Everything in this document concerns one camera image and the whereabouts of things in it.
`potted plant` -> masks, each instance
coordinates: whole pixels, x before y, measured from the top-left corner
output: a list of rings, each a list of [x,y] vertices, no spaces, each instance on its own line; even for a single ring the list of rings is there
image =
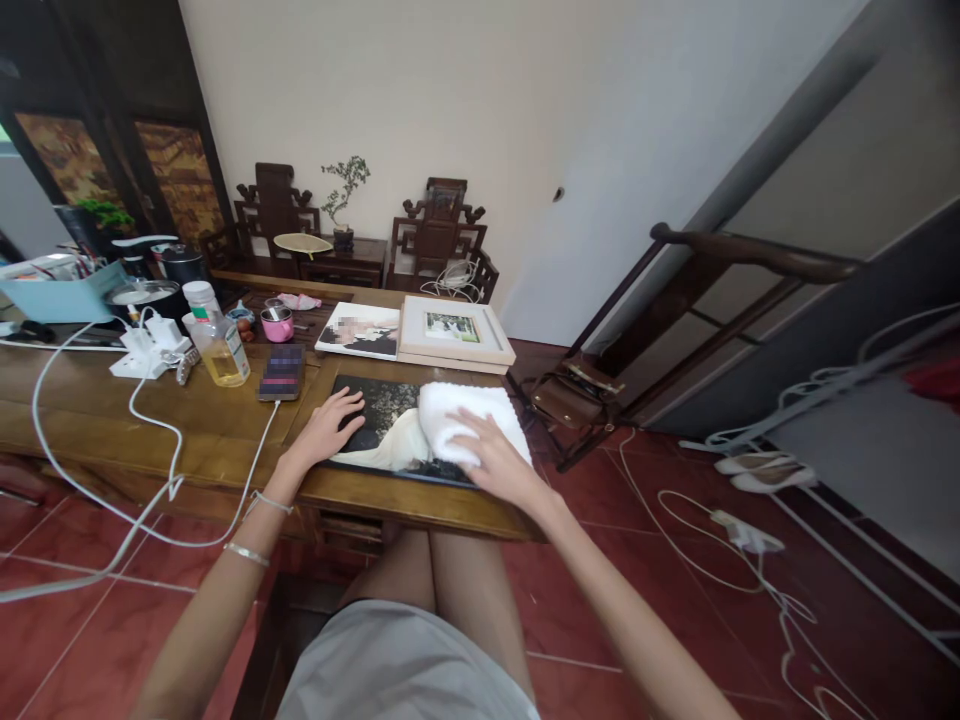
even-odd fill
[[[353,230],[346,223],[337,222],[337,213],[347,207],[350,196],[357,186],[365,184],[370,177],[367,161],[359,155],[354,155],[345,163],[327,165],[320,168],[325,173],[331,173],[343,180],[343,192],[334,190],[327,196],[327,202],[320,206],[333,222],[333,248],[337,252],[353,252]]]
[[[108,239],[119,240],[133,227],[133,218],[112,202],[81,200],[77,206],[97,218],[97,227]]]

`storage box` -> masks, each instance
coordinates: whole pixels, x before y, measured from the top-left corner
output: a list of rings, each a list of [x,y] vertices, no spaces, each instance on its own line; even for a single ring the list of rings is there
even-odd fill
[[[0,291],[37,322],[98,322],[112,315],[103,296],[125,280],[118,260],[82,280],[0,280]]]
[[[407,296],[397,360],[503,375],[516,355],[489,305]]]

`wooden side table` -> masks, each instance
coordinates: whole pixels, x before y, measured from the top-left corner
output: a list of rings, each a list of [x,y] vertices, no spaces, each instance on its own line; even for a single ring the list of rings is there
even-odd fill
[[[330,235],[322,238],[333,242]],[[387,241],[371,238],[354,238],[353,252],[330,250],[314,254],[313,260],[306,255],[299,258],[300,279],[337,285],[359,285],[381,288],[383,268],[387,257]]]

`brown leather bag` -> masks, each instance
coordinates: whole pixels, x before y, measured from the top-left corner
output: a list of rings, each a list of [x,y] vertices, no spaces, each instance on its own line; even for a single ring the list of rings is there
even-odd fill
[[[577,430],[613,423],[619,411],[616,397],[624,387],[577,355],[537,378],[529,397],[548,420]]]

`red tile floor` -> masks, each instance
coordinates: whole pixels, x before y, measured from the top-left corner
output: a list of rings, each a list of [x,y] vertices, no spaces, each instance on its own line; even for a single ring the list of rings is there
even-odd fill
[[[665,530],[684,553],[715,575],[742,585],[753,581],[732,553],[664,513],[656,502],[658,490],[678,490],[708,507],[722,507],[786,543],[786,552],[767,556],[767,577],[814,611],[819,624],[807,625],[807,634],[878,720],[960,717],[960,672],[771,499],[734,490],[713,470],[709,457],[681,453],[666,436],[641,434],[625,450],[630,470]],[[780,677],[785,647],[773,602],[765,595],[718,585],[681,560],[628,488],[615,445],[598,449],[564,475],[545,454],[535,453],[535,461],[590,536],[746,720],[815,717]],[[791,506],[802,506],[799,493],[782,496]],[[679,499],[669,502],[682,517],[710,526]],[[214,539],[223,531],[173,517],[155,522],[166,534],[193,541]],[[818,522],[824,534],[842,539],[845,531],[836,521]],[[106,564],[124,532],[121,521],[77,498],[51,497],[41,509],[0,499],[0,589],[89,573]],[[503,551],[542,717],[649,717],[555,550],[506,544]],[[146,538],[121,571],[106,581],[0,605],[0,628],[5,633],[0,715],[59,720],[126,717],[164,638],[218,552],[173,548]],[[898,601],[925,622],[938,629],[958,629],[957,618],[929,596],[902,584],[888,566],[877,565],[875,557],[862,553],[856,559],[865,566],[872,563],[872,571],[885,577]],[[294,544],[283,544],[277,560],[278,570],[340,583],[348,582],[365,563],[351,553]],[[270,580],[250,613],[207,718],[230,715]],[[822,684],[845,697],[822,662],[805,648],[799,648],[791,661],[790,676],[808,695],[813,686]],[[828,707],[835,720],[853,717]]]

